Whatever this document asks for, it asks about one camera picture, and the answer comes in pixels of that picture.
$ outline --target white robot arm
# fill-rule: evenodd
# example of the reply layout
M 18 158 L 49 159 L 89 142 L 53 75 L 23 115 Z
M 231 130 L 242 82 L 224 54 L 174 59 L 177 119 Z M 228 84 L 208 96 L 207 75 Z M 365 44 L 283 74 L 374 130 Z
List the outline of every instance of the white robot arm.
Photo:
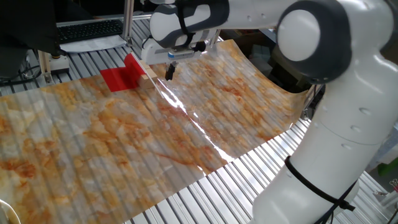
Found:
M 398 118 L 398 66 L 380 54 L 395 38 L 393 5 L 387 0 L 185 2 L 160 6 L 153 14 L 152 38 L 142 51 L 148 64 L 200 56 L 203 47 L 197 43 L 215 29 L 277 24 L 286 61 L 310 83 L 326 84 L 303 141 L 255 199 L 251 224 L 321 223 L 336 207 L 349 208 L 342 199 Z

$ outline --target translucent plastic sheet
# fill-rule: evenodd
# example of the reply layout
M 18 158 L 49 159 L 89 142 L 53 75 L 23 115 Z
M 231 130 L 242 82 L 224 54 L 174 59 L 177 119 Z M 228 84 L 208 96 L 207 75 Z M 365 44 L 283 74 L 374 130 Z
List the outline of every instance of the translucent plastic sheet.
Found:
M 101 76 L 0 98 L 0 199 L 22 223 L 122 223 L 287 130 L 305 99 L 233 41 L 158 86 L 165 99 Z

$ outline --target red block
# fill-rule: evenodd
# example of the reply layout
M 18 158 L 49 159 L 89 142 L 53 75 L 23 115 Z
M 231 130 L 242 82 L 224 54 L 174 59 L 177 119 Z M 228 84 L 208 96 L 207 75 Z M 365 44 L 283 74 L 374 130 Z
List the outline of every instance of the red block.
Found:
M 111 92 L 137 88 L 140 76 L 145 75 L 145 71 L 132 54 L 126 56 L 124 64 L 124 68 L 110 68 L 100 71 Z

